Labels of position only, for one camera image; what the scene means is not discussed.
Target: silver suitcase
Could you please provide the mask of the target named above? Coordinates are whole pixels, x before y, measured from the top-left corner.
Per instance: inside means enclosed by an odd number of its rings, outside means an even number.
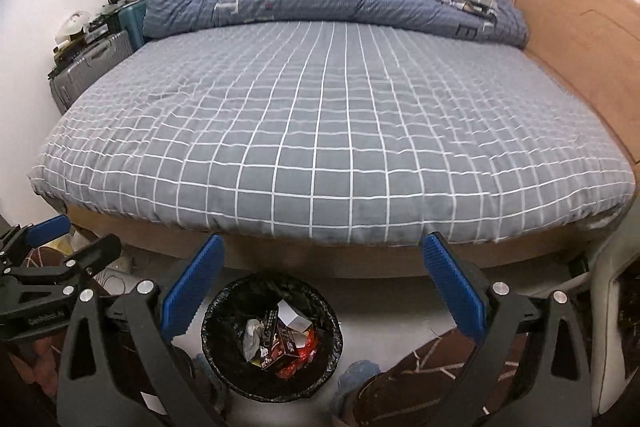
[[[132,53],[126,30],[82,52],[73,64],[49,82],[60,113],[64,114],[89,86]]]

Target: metal pin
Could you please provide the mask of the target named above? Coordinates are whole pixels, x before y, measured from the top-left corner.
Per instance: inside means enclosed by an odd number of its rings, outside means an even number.
[[[82,293],[80,294],[80,300],[82,302],[89,302],[93,298],[94,298],[94,291],[91,288],[82,290]]]
[[[494,285],[492,287],[494,289],[494,292],[496,292],[498,295],[507,295],[507,293],[509,293],[509,287],[504,282],[494,282]]]
[[[151,291],[153,290],[154,282],[147,279],[139,282],[136,288],[138,290],[138,293],[142,293],[142,295],[146,295],[148,293],[151,293]]]
[[[565,304],[567,300],[568,299],[567,299],[566,293],[561,292],[560,290],[554,292],[554,301],[556,301],[557,303]]]

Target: gray floor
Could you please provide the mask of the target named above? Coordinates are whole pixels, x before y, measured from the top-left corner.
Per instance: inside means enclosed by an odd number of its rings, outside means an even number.
[[[174,261],[164,256],[136,256],[133,277],[114,274],[106,287],[128,290],[140,278],[157,278]],[[225,269],[213,285],[187,334],[174,344],[192,357],[202,352],[200,327],[209,301],[228,282],[244,272]],[[491,280],[503,280],[521,293],[534,293],[569,279],[553,258],[536,259],[488,270]],[[344,336],[344,350],[336,375],[311,399],[288,404],[261,404],[232,395],[228,422],[232,427],[320,427],[330,425],[328,404],[337,375],[356,360],[369,359],[382,370],[392,367],[413,349],[453,326],[446,307],[427,277],[386,280],[308,279],[334,308]]]

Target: headboard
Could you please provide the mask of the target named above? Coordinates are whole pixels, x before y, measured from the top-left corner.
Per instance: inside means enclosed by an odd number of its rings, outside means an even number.
[[[516,0],[525,52],[599,115],[640,172],[640,4],[633,0]]]

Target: garbage bag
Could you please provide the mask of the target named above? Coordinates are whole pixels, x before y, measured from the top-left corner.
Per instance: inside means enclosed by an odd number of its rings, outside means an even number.
[[[289,380],[245,361],[244,327],[285,299],[307,317],[320,338],[315,358]],[[254,273],[228,284],[213,299],[202,323],[202,347],[218,378],[242,396],[260,402],[309,398],[331,377],[342,354],[338,319],[318,290],[282,273]]]

